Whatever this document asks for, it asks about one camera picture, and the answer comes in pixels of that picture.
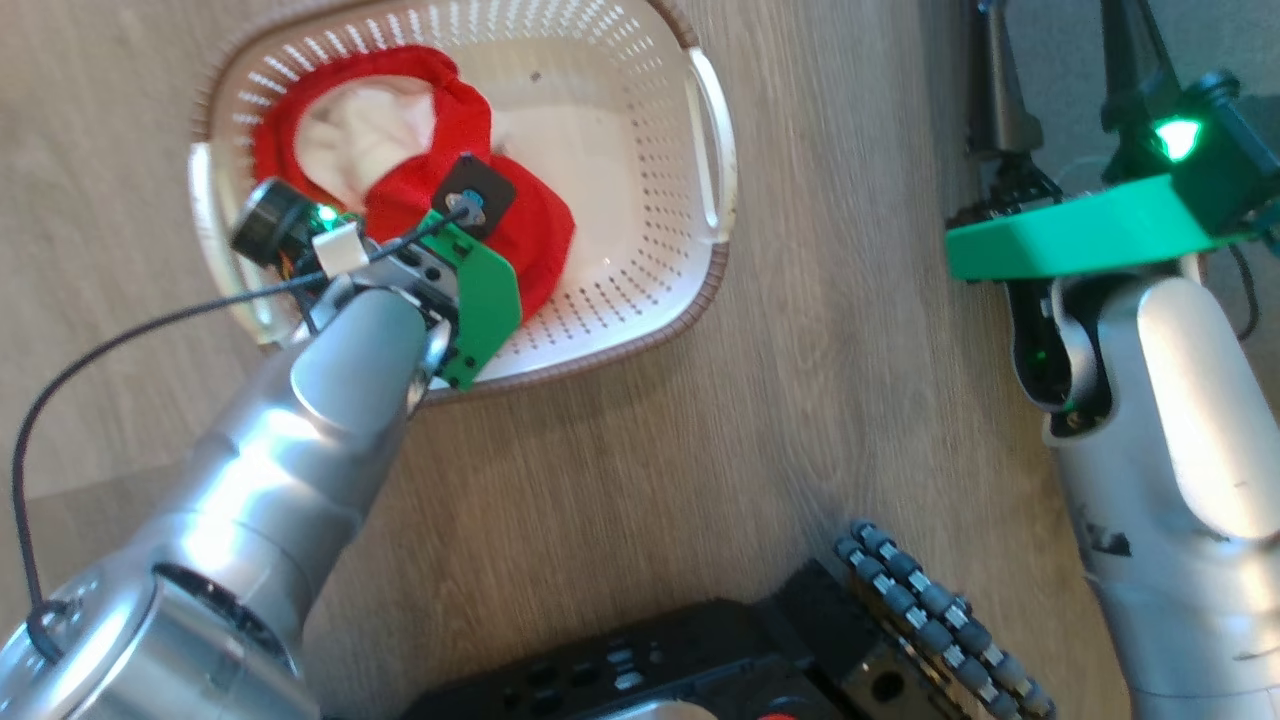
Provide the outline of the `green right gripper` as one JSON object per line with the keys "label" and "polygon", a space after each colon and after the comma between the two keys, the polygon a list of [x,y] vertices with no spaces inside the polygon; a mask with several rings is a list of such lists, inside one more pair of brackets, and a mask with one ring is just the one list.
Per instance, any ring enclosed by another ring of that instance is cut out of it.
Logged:
{"label": "green right gripper", "polygon": [[[969,13],[968,151],[1030,154],[1005,1]],[[961,281],[1042,281],[1146,266],[1271,240],[1277,231],[1277,97],[1242,95],[1226,72],[1172,92],[1172,63],[1147,1],[1102,1],[1106,108],[1120,114],[1106,190],[989,210],[945,236]],[[1169,108],[1149,111],[1147,108]]]}

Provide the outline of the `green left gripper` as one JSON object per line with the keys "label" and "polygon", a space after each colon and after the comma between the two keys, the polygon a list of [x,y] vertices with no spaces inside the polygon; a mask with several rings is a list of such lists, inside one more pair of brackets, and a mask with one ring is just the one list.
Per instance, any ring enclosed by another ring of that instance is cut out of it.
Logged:
{"label": "green left gripper", "polygon": [[470,389],[518,329],[522,307],[512,265],[488,243],[516,199],[506,178],[449,178],[406,238],[376,243],[367,223],[266,179],[250,195],[230,231],[230,247],[253,264],[348,275],[360,287],[406,293],[429,324],[448,322],[449,340],[433,375]]}

